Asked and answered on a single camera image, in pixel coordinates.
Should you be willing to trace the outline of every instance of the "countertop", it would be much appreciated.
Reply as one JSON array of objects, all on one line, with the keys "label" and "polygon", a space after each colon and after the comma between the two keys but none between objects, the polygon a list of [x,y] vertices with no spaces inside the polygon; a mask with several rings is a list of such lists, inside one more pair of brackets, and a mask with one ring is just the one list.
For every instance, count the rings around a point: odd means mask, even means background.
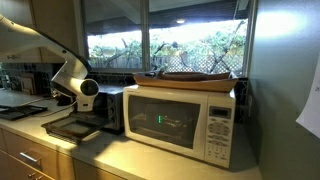
[{"label": "countertop", "polygon": [[[1,105],[20,105],[41,98],[0,89]],[[56,103],[55,100],[33,103],[47,106],[48,111],[16,121],[0,119],[0,128],[127,179],[262,179],[243,125],[235,124],[230,168],[226,169],[132,141],[123,134],[97,131],[80,145],[51,137],[41,125],[72,111],[69,108],[57,112],[65,107]]]}]

